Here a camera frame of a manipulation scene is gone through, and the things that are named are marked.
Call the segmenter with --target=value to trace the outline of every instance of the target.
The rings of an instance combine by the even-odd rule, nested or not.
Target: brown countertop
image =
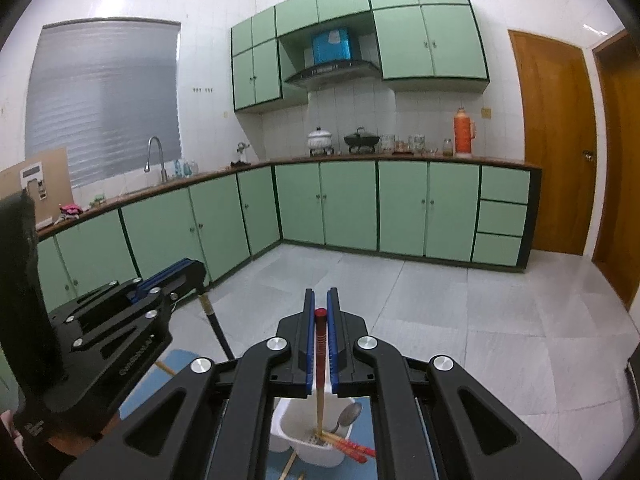
[[[407,153],[405,155],[388,155],[383,153],[369,153],[367,155],[347,154],[347,155],[331,155],[331,156],[300,156],[300,157],[287,157],[287,158],[272,158],[263,162],[254,162],[248,166],[241,166],[239,168],[232,168],[227,166],[217,171],[209,171],[206,173],[199,173],[196,176],[189,178],[181,178],[168,182],[167,184],[160,184],[158,186],[148,187],[141,189],[137,192],[132,192],[126,195],[110,198],[103,204],[91,208],[80,215],[77,220],[66,220],[59,224],[54,224],[42,228],[38,231],[38,238],[44,240],[60,231],[63,231],[73,225],[79,224],[90,218],[94,218],[103,213],[107,213],[119,207],[129,205],[134,202],[139,202],[145,198],[151,198],[152,196],[163,194],[176,189],[181,189],[187,186],[193,186],[199,182],[206,182],[213,178],[221,176],[239,173],[241,171],[254,170],[255,168],[263,168],[265,166],[271,166],[273,164],[301,164],[304,162],[327,162],[332,160],[423,160],[431,162],[458,162],[462,164],[487,164],[491,166],[500,166],[503,168],[515,168],[515,169],[528,169],[539,170],[539,166],[529,164],[528,162],[518,160],[508,160],[506,158],[491,158],[485,156],[473,156],[470,158],[450,157],[440,154],[436,155],[413,155]]]

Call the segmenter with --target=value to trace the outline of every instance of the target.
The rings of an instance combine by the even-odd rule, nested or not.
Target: brown door
[[[596,121],[582,50],[510,30],[524,112],[525,160],[542,167],[533,248],[582,254],[596,181]]]
[[[640,281],[640,56],[627,34],[594,51],[607,120],[607,184],[593,261],[629,308]]]

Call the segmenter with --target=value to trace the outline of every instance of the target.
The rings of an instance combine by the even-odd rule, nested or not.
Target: window
[[[66,147],[73,187],[142,168],[148,138],[180,158],[180,26],[91,20],[42,29],[27,94],[25,156]]]

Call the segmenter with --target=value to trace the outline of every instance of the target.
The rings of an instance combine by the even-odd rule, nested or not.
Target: faucet
[[[162,170],[160,171],[160,177],[162,178],[162,183],[164,184],[169,179],[166,176],[166,170],[164,168],[164,155],[162,154],[162,144],[160,143],[160,139],[158,139],[156,136],[149,137],[148,152],[146,153],[145,173],[148,173],[149,171],[151,171],[151,168],[149,167],[149,159],[151,158],[151,141],[154,139],[158,143],[158,150],[160,151],[160,167],[162,168]]]

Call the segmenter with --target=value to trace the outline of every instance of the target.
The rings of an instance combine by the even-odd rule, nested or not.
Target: orange thermos
[[[453,131],[456,136],[456,155],[471,156],[471,139],[476,138],[476,123],[466,114],[464,108],[458,108],[453,116]]]

